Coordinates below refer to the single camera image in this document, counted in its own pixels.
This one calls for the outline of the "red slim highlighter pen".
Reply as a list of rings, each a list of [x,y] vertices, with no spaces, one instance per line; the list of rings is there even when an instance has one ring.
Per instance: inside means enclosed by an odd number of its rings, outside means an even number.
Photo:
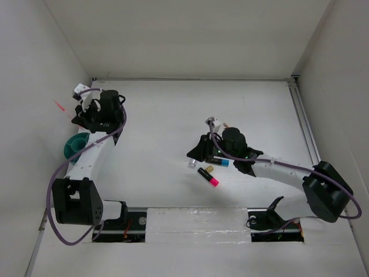
[[[67,115],[68,118],[70,118],[71,120],[73,119],[73,117],[68,113],[68,111],[55,99],[53,99],[53,102],[57,105],[57,107],[64,113]]]

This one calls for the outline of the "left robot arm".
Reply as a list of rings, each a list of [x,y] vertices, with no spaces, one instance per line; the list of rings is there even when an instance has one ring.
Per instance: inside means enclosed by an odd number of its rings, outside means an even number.
[[[123,201],[107,200],[100,193],[97,177],[108,154],[116,146],[126,123],[125,97],[116,90],[75,90],[78,100],[72,123],[82,130],[65,144],[71,169],[52,183],[55,217],[60,224],[97,226],[108,220],[116,229],[128,224]]]

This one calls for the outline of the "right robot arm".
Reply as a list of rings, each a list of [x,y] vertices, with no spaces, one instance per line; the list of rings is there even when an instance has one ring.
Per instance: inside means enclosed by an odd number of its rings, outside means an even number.
[[[186,156],[197,162],[227,158],[242,174],[271,179],[302,192],[290,199],[277,196],[268,207],[249,210],[250,226],[255,230],[280,228],[299,218],[334,223],[342,217],[347,204],[356,201],[351,187],[330,163],[321,161],[303,167],[273,158],[249,147],[244,134],[235,127],[225,128],[221,133],[210,129]]]

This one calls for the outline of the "clear bottle blue cap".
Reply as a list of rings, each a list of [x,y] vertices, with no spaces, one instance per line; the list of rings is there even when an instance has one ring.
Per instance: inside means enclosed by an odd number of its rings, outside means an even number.
[[[191,169],[194,169],[194,168],[196,168],[197,163],[198,163],[197,160],[190,158],[189,163],[188,163],[188,167],[191,168]]]

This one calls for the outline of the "black highlighter pink cap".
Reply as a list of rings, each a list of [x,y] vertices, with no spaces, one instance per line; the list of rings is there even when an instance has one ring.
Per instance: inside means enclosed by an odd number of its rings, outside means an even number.
[[[213,187],[217,187],[219,185],[219,181],[215,179],[209,172],[200,167],[197,172],[207,180]]]

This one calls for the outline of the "black highlighter blue cap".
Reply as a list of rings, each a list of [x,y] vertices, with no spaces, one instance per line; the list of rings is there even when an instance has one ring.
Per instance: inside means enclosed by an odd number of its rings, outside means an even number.
[[[207,160],[207,163],[215,164],[218,166],[228,167],[229,166],[229,160],[227,159],[220,159],[220,158],[210,158]]]

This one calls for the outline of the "teal round organizer container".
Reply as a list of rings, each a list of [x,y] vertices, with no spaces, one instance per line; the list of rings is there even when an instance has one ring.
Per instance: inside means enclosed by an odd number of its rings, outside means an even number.
[[[81,132],[69,138],[64,146],[63,154],[66,159],[70,159],[73,155],[85,148],[89,140],[89,133]]]

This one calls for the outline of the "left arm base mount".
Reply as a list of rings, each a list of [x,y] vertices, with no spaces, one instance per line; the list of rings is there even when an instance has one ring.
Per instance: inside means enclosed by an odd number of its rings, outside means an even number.
[[[95,227],[92,242],[144,243],[146,236],[147,208],[129,208],[124,201],[119,218],[105,220]]]

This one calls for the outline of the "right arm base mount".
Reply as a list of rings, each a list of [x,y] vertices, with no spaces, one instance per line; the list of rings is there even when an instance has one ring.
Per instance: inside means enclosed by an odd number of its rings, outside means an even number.
[[[251,242],[304,242],[298,220],[283,220],[275,211],[283,196],[276,198],[267,208],[250,208],[245,226],[250,229]]]

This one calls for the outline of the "aluminium rail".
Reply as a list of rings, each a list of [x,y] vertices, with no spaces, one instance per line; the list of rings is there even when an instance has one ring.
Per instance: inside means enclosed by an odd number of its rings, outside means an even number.
[[[302,97],[299,92],[297,80],[298,80],[297,76],[292,76],[286,79],[286,82],[288,84],[288,88],[291,94],[293,105],[295,107],[300,128],[302,130],[304,141],[310,156],[310,160],[312,164],[318,164],[321,161],[321,157],[302,102]]]

